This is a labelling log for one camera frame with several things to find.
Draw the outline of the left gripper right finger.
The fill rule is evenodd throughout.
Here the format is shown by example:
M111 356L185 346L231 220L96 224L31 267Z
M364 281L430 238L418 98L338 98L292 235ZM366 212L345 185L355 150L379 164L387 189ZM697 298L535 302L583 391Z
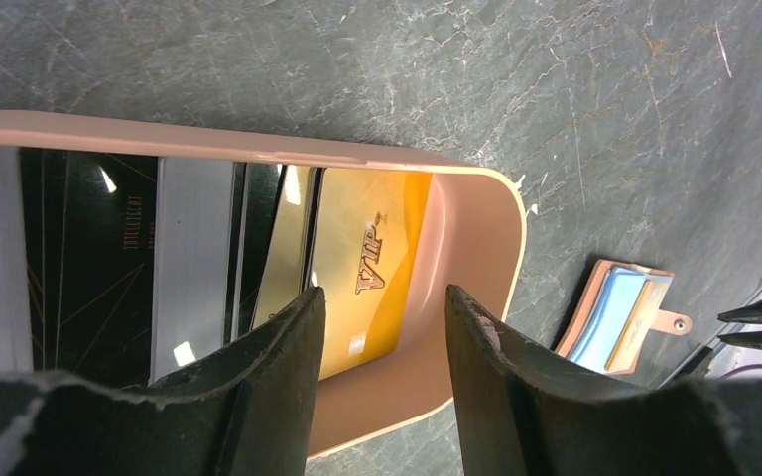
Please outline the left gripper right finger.
M468 475L762 475L762 379L650 390L576 365L445 293L445 335Z

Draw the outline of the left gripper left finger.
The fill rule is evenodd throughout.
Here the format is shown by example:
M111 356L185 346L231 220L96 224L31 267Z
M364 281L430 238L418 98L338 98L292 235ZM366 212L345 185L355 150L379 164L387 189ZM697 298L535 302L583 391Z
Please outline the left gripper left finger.
M150 386L0 373L0 475L300 475L324 331L312 287Z

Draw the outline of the orange credit card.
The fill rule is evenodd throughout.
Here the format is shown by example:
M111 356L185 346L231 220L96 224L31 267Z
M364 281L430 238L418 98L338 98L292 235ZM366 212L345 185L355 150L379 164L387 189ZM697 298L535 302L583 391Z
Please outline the orange credit card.
M633 373L651 330L681 335L683 330L688 329L685 324L679 324L681 317L678 314L660 309L672 280L670 274L651 274L647 277L627 323L604 364L604 374Z

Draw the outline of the blue credit card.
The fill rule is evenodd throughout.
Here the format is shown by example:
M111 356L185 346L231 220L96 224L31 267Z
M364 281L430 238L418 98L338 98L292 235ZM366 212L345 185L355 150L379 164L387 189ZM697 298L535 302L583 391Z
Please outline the blue credit card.
M602 373L647 278L643 272L614 267L606 272L589 320L568 359Z

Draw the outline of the tan leather card holder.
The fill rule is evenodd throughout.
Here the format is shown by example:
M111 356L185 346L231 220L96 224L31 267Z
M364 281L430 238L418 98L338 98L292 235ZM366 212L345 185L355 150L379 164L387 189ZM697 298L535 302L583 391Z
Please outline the tan leather card holder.
M683 336L692 320L661 309L673 272L600 259L555 353L603 375L635 372L652 331Z

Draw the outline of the pink oval tray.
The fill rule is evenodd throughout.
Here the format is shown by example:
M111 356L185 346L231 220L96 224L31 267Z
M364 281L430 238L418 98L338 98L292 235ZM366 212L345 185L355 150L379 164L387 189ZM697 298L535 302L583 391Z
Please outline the pink oval tray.
M400 347L322 382L311 426L316 460L421 421L452 400L445 289L459 285L505 318L527 226L515 184L437 153L40 111L0 110L0 145L196 160L410 171L433 176Z

